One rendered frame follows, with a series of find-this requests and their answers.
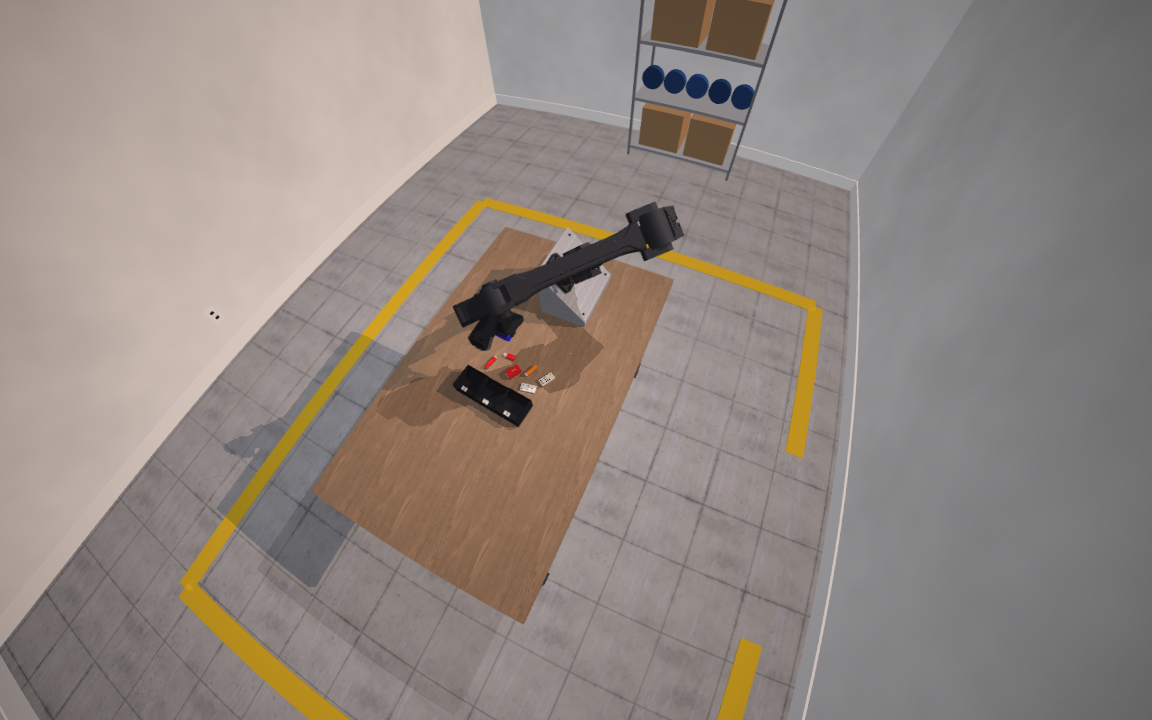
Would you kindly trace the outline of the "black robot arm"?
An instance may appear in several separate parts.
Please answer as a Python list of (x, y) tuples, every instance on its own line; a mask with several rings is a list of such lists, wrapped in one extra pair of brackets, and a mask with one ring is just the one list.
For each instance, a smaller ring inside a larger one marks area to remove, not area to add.
[[(669, 252), (673, 250), (669, 242), (685, 236), (681, 225), (676, 223), (679, 218), (675, 206), (657, 209), (657, 202), (650, 202), (643, 209), (628, 211), (626, 218), (628, 225), (622, 232), (612, 234), (612, 236), (591, 243), (591, 245), (589, 242), (582, 243), (582, 245), (563, 252), (563, 258), (554, 252), (550, 255), (547, 264), (538, 266), (531, 272), (513, 274), (500, 279), (500, 281), (490, 281), (483, 285), (483, 290), (475, 293), (472, 300), (465, 300), (461, 304), (454, 305), (454, 313), (458, 316), (462, 327), (477, 323), (471, 334), (468, 334), (468, 341), (482, 351), (490, 350), (497, 331), (506, 334), (511, 325), (511, 320), (509, 320), (511, 310), (509, 309), (524, 304), (535, 293), (545, 290), (550, 285), (556, 285), (561, 281), (558, 287), (564, 293), (571, 291), (573, 285), (602, 274), (602, 270), (600, 270), (602, 263), (620, 258), (628, 252), (641, 252), (643, 260), (646, 262), (657, 258), (660, 253)], [(646, 249), (646, 243), (649, 249)]]

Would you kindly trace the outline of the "black rack of bins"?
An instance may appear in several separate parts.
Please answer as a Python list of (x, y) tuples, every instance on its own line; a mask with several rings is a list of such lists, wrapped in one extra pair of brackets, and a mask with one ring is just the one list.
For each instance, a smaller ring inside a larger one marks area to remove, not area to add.
[(472, 397), (477, 404), (486, 407), (492, 414), (511, 420), (516, 427), (520, 427), (532, 407), (531, 397), (520, 395), (515, 389), (493, 381), (492, 378), (470, 365), (467, 365), (452, 386), (462, 395)]

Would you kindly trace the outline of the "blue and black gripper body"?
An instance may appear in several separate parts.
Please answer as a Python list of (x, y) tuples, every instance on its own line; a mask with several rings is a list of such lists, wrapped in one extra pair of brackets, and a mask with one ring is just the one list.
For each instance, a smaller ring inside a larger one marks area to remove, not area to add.
[(507, 338), (507, 334), (509, 334), (509, 336), (511, 336), (511, 338), (515, 338), (515, 334), (516, 334), (516, 331), (518, 328), (518, 325), (521, 325), (522, 323), (524, 323), (524, 316), (522, 316), (522, 314), (511, 313), (511, 316), (509, 316), (509, 318), (511, 318), (511, 325), (509, 325), (509, 329), (506, 332), (506, 334), (500, 333), (500, 332), (497, 331), (497, 334), (499, 334), (500, 338)]

